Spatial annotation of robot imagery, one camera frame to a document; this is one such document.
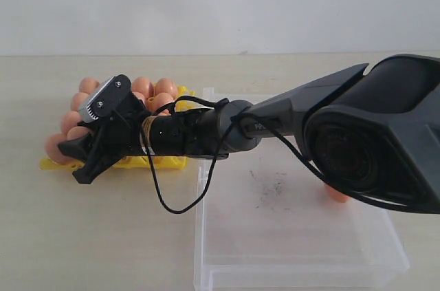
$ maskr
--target clear plastic container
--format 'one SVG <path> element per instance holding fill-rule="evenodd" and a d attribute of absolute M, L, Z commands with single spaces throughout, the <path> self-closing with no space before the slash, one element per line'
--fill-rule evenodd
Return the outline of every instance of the clear plastic container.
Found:
<path fill-rule="evenodd" d="M 257 103 L 270 96 L 207 88 L 203 97 Z M 209 168 L 210 161 L 200 162 L 199 193 Z M 217 162 L 196 214 L 198 291 L 383 287 L 409 268 L 385 210 L 333 202 L 276 138 Z"/>

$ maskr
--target robotic arm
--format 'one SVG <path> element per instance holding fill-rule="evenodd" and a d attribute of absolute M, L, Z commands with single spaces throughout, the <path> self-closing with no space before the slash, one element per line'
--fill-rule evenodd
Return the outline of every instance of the robotic arm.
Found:
<path fill-rule="evenodd" d="M 60 151 L 85 163 L 73 172 L 91 184 L 124 156 L 226 159 L 263 138 L 281 139 L 323 182 L 370 205 L 440 213 L 440 58 L 400 54 L 365 75 L 368 64 L 253 105 L 184 96 L 206 107 L 152 112 L 114 76 L 80 106 L 90 134 Z M 170 116 L 158 116 L 168 109 Z M 285 136 L 294 136 L 296 149 Z"/>

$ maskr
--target black cable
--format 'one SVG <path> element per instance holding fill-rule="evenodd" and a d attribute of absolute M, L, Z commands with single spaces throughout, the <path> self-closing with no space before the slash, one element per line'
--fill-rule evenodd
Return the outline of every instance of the black cable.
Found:
<path fill-rule="evenodd" d="M 206 100 L 202 100 L 200 98 L 195 98 L 192 96 L 181 96 L 180 99 L 178 98 L 175 102 L 173 103 L 168 103 L 167 105 L 164 105 L 163 107 L 159 108 L 153 115 L 157 115 L 158 113 L 160 113 L 161 111 L 164 111 L 165 109 L 168 109 L 170 111 L 170 114 L 173 115 L 175 113 L 175 106 L 176 103 L 179 100 L 189 100 L 189 101 L 193 101 L 196 103 L 199 103 L 201 105 L 205 105 L 207 107 L 218 107 L 218 105 L 224 104 L 224 100 L 219 101 L 217 103 L 214 102 L 209 102 Z M 234 127 L 238 127 L 239 126 L 239 122 L 241 119 L 243 118 L 251 118 L 257 122 L 259 122 L 263 127 L 265 127 L 269 132 L 272 133 L 272 135 L 274 135 L 276 138 L 278 138 L 282 143 L 284 143 L 289 150 L 321 181 L 323 181 L 325 184 L 331 186 L 332 188 L 334 188 L 336 191 L 339 191 L 345 195 L 348 195 L 349 197 L 352 197 L 356 200 L 359 200 L 361 202 L 364 202 L 366 204 L 370 204 L 372 206 L 376 206 L 376 207 L 380 207 L 380 208 L 384 208 L 386 210 L 392 210 L 392 211 L 399 211 L 399 212 L 405 212 L 405 213 L 431 213 L 431 212 L 427 212 L 427 211 L 423 211 L 417 207 L 414 206 L 402 206 L 402 205 L 398 205 L 398 204 L 390 204 L 390 203 L 386 203 L 386 202 L 379 202 L 377 200 L 373 200 L 369 197 L 365 197 L 363 195 L 360 195 L 359 193 L 356 193 L 354 191 L 348 191 L 344 188 L 342 188 L 339 184 L 337 184 L 336 182 L 332 182 L 331 180 L 327 179 L 327 177 L 325 177 L 325 175 L 323 175 L 315 166 L 313 166 L 300 152 L 299 150 L 289 141 L 287 140 L 284 136 L 282 136 L 279 132 L 277 132 L 277 130 L 275 130 L 275 128 L 273 128 L 272 126 L 270 126 L 268 123 L 266 123 L 264 118 L 258 117 L 254 114 L 249 114 L 246 112 L 240 113 L 237 116 L 231 118 L 231 125 L 226 129 L 225 133 L 223 134 L 223 136 L 221 137 L 217 148 L 215 150 L 214 156 L 212 158 L 212 163 L 209 169 L 209 173 L 208 173 L 208 178 L 206 180 L 206 184 L 203 188 L 202 193 L 200 194 L 200 196 L 193 201 L 190 205 L 188 205 L 186 208 L 183 208 L 181 210 L 174 210 L 172 208 L 170 208 L 164 201 L 164 198 L 162 197 L 161 191 L 160 191 L 160 187 L 159 187 L 159 182 L 157 181 L 157 175 L 156 175 L 156 171 L 155 171 L 155 167 L 153 164 L 153 159 L 151 157 L 151 153 L 150 151 L 147 149 L 147 156 L 148 156 L 148 160 L 151 166 L 151 173 L 153 175 L 153 180 L 154 180 L 154 185 L 155 185 L 155 190 L 157 193 L 157 196 L 159 198 L 159 201 L 161 203 L 161 205 L 170 213 L 173 214 L 182 214 L 185 213 L 187 211 L 189 211 L 192 207 L 196 206 L 206 195 L 206 193 L 208 192 L 210 183 L 211 183 L 211 179 L 212 179 L 212 174 L 214 171 L 214 167 L 215 167 L 215 163 L 217 162 L 217 158 L 220 152 L 220 149 L 223 145 L 223 143 L 225 142 L 226 138 L 229 136 L 230 132 L 234 129 Z M 143 130 L 142 127 L 140 127 L 140 131 L 141 131 L 141 137 L 142 137 L 142 141 L 144 142 L 145 147 L 148 147 L 148 142 L 146 141 L 146 135 L 145 132 Z"/>

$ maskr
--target egg carton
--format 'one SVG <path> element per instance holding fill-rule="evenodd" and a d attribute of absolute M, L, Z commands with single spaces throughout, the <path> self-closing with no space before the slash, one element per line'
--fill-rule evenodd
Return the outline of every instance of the egg carton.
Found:
<path fill-rule="evenodd" d="M 195 95 L 195 91 L 191 91 L 185 86 L 178 86 L 177 88 L 179 90 L 179 96 Z M 176 111 L 185 111 L 193 107 L 194 104 L 192 102 L 181 100 L 176 104 Z M 187 157 L 153 157 L 153 164 L 155 169 L 184 169 L 187 160 Z M 41 158 L 39 163 L 39 167 L 42 170 L 68 169 L 74 171 L 82 166 L 84 166 L 84 163 L 78 160 L 62 165 L 52 161 L 49 157 Z M 148 157 L 124 157 L 113 165 L 115 169 L 149 169 L 150 167 Z"/>

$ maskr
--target table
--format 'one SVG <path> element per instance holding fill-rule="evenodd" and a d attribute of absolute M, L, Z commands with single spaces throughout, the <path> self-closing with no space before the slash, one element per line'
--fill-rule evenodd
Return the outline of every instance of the table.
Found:
<path fill-rule="evenodd" d="M 170 76 L 199 95 L 203 87 L 276 94 L 390 54 L 0 58 L 0 289 L 193 290 L 195 212 L 167 213 L 148 170 L 108 171 L 90 186 L 39 170 L 44 140 L 58 132 L 83 77 Z M 173 208 L 194 198 L 196 179 L 192 160 L 184 171 L 159 172 Z M 440 217 L 391 217 L 411 268 L 387 290 L 437 289 Z"/>

